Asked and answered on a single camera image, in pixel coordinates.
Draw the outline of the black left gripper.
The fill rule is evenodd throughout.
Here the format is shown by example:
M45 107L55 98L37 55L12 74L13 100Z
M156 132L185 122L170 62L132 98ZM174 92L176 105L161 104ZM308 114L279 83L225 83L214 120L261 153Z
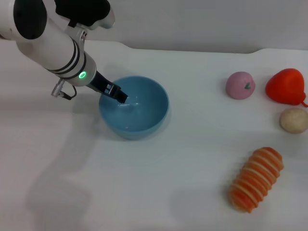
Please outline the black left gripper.
M108 96L109 98L117 100L119 103L122 104L126 102L126 99L128 97L118 85L113 84L112 82L107 80L98 71L96 71L94 78L88 84L88 87L96 92Z

